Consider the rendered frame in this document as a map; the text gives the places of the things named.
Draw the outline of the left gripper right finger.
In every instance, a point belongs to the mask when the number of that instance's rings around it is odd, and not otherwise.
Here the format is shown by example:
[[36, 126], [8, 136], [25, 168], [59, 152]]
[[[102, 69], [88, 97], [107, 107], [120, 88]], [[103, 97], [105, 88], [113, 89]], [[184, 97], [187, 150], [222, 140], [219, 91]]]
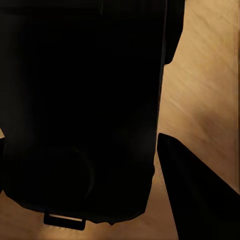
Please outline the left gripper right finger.
[[170, 135], [157, 153], [179, 240], [240, 240], [240, 194]]

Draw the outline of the digital camera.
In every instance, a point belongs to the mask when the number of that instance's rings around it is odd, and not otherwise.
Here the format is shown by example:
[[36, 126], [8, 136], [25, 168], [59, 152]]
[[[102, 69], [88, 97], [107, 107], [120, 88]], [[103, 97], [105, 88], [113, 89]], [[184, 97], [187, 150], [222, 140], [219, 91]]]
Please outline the digital camera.
[[185, 1], [0, 0], [6, 196], [79, 231], [145, 213]]

